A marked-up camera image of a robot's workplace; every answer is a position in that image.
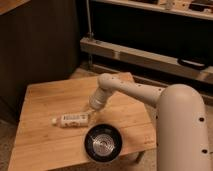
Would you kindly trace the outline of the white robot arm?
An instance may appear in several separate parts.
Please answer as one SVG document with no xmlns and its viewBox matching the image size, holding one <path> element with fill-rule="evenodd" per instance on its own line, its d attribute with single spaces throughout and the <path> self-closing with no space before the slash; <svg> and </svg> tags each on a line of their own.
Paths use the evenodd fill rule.
<svg viewBox="0 0 213 171">
<path fill-rule="evenodd" d="M 205 104 L 197 90 L 185 84 L 139 84 L 104 73 L 97 78 L 90 107 L 103 109 L 116 91 L 156 108 L 157 171 L 212 171 Z"/>
</svg>

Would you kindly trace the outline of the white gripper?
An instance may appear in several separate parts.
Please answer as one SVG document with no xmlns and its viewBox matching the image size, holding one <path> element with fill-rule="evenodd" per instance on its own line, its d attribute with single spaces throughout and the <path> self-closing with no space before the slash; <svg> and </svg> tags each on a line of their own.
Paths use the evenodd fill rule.
<svg viewBox="0 0 213 171">
<path fill-rule="evenodd" d="M 114 94 L 113 90 L 106 90 L 98 87 L 95 92 L 89 98 L 89 106 L 92 109 L 86 111 L 88 116 L 96 115 L 98 110 L 101 110 L 105 107 L 107 100 Z"/>
</svg>

